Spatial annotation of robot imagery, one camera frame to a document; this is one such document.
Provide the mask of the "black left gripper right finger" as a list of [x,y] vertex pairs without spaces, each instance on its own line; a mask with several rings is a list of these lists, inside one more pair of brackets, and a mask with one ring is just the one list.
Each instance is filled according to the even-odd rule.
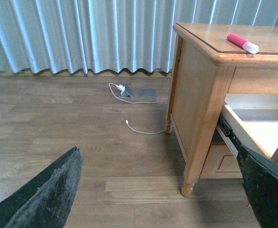
[[237,162],[243,187],[262,228],[278,228],[278,165],[241,145]]

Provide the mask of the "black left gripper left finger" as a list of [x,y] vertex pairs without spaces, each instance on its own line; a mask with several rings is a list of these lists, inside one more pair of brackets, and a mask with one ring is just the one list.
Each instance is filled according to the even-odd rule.
[[73,205],[83,158],[73,147],[0,202],[0,228],[62,228]]

